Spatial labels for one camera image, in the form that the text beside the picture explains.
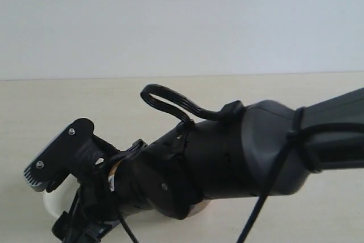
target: beige table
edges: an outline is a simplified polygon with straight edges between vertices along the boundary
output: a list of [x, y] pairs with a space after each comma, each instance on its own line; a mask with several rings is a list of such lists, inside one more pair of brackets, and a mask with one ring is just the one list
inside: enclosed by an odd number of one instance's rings
[[[147, 83], [167, 85], [212, 110], [267, 98], [296, 108], [363, 87], [364, 73], [0, 82], [0, 242], [58, 242], [42, 194], [27, 187], [22, 171], [74, 119], [90, 118], [95, 133], [120, 149], [138, 138], [151, 142], [176, 125], [139, 98]], [[254, 202], [217, 200], [188, 220], [147, 213], [129, 223], [142, 243], [233, 243]], [[364, 170], [331, 171], [312, 175], [295, 196], [270, 198], [247, 242], [358, 243], [363, 227]], [[130, 241], [117, 228], [104, 242]]]

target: white wall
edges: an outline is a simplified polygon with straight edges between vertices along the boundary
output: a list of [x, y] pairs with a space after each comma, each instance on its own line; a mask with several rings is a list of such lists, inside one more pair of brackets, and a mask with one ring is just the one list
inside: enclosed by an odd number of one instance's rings
[[0, 0], [0, 79], [364, 70], [364, 0]]

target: robotic hand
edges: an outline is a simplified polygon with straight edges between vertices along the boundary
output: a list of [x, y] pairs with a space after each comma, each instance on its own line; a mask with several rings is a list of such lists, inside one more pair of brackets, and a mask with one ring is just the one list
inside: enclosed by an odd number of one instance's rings
[[244, 242], [268, 196], [294, 194], [312, 173], [364, 167], [364, 89], [298, 110], [266, 100], [213, 112], [154, 84], [140, 95], [181, 122], [150, 145], [140, 139], [119, 151], [80, 118], [25, 169], [37, 192], [77, 178], [73, 204], [52, 228], [63, 243], [100, 242], [120, 223], [138, 242], [126, 216], [155, 209], [182, 220], [203, 200], [258, 196], [237, 241]]

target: robotic arm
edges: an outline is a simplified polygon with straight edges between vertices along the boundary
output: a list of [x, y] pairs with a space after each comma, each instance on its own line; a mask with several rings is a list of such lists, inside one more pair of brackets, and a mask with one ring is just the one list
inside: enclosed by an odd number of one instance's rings
[[149, 145], [140, 139], [119, 151], [80, 118], [24, 170], [37, 192], [77, 178], [73, 204], [52, 228], [63, 243], [100, 242], [120, 223], [137, 242], [127, 216], [155, 209], [182, 220], [204, 200], [259, 196], [238, 239], [244, 242], [267, 196], [296, 193], [312, 173], [364, 167], [364, 89], [298, 110], [266, 100], [213, 112], [160, 85], [140, 95], [181, 122]]

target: black robotic arm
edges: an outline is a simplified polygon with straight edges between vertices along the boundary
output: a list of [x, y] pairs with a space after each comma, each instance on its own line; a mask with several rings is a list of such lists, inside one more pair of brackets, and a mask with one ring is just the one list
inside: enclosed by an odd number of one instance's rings
[[62, 242], [100, 242], [119, 223], [137, 242], [129, 215], [155, 209], [182, 220], [204, 200], [259, 196], [237, 241], [244, 242], [267, 196], [294, 194], [312, 173], [364, 167], [364, 89], [298, 110], [266, 100], [212, 112], [160, 85], [146, 86], [141, 97], [181, 122], [149, 145], [140, 139], [119, 151], [81, 118], [25, 169], [38, 192], [77, 178], [73, 204], [52, 228]]

